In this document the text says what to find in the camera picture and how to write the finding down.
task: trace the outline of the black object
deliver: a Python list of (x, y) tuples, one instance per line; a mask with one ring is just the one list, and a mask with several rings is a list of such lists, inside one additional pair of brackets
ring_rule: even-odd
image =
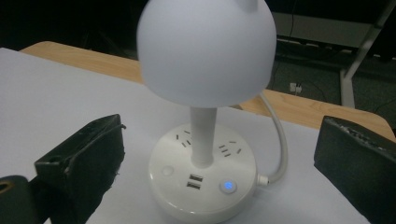
[(0, 178), (0, 223), (37, 224), (29, 182), (20, 175)]
[[(21, 201), (22, 211), (27, 212), (16, 209), (15, 203), (0, 203), (0, 211), (9, 211), (0, 216), (0, 223), (43, 223), (49, 217), (52, 224), (85, 223), (120, 169), (124, 158), (121, 128), (125, 126), (120, 115), (94, 120), (35, 162), (37, 177), (29, 187), (22, 176), (7, 177), (9, 183), (14, 178), (20, 182), (12, 184), (15, 190), (2, 193), (0, 189), (0, 199)], [(19, 216), (31, 221), (7, 221)]]
[(396, 143), (354, 122), (326, 116), (315, 166), (371, 223), (396, 223)]

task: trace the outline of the wooden desk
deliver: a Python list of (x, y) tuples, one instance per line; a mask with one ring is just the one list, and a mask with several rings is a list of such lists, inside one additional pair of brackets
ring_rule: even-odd
[[(21, 52), (113, 77), (143, 82), (140, 76), (139, 62), (130, 59), (53, 42), (40, 42), (21, 50)], [(357, 122), (396, 142), (388, 123), (376, 114), (277, 91), (265, 90), (264, 93), (280, 119), (319, 129), (323, 116), (328, 115)], [(258, 97), (242, 103), (241, 107), (246, 111), (269, 116), (263, 102)]]

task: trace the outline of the blue indicator light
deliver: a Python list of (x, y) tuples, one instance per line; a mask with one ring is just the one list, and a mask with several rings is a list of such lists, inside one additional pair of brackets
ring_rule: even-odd
[(226, 189), (232, 189), (233, 188), (233, 182), (227, 181), (224, 183), (224, 188)]

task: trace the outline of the power cord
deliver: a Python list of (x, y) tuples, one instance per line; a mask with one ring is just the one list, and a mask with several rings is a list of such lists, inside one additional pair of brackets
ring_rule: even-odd
[(268, 111), (271, 114), (271, 117), (273, 119), (273, 122), (276, 126), (277, 134), (279, 136), (279, 141), (280, 141), (280, 164), (276, 170), (276, 172), (272, 175), (266, 176), (266, 175), (258, 175), (258, 185), (259, 186), (267, 186), (268, 184), (272, 184), (282, 178), (282, 176), (286, 173), (286, 170), (288, 168), (288, 144), (286, 141), (286, 135), (285, 132), (283, 131), (282, 124), (280, 123), (279, 117), (277, 116), (275, 110), (272, 108), (270, 102), (268, 99), (265, 97), (265, 95), (261, 92), (260, 97), (262, 98), (262, 101), (265, 103), (265, 106), (268, 108)]

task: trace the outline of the electrical outlet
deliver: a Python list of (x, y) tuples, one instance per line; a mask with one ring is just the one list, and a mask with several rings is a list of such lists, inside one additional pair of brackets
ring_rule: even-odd
[(295, 91), (296, 91), (296, 86), (297, 86), (296, 83), (291, 82), (291, 83), (290, 83), (290, 91), (295, 92)]
[(300, 93), (303, 90), (303, 87), (300, 85), (296, 86), (296, 92)]

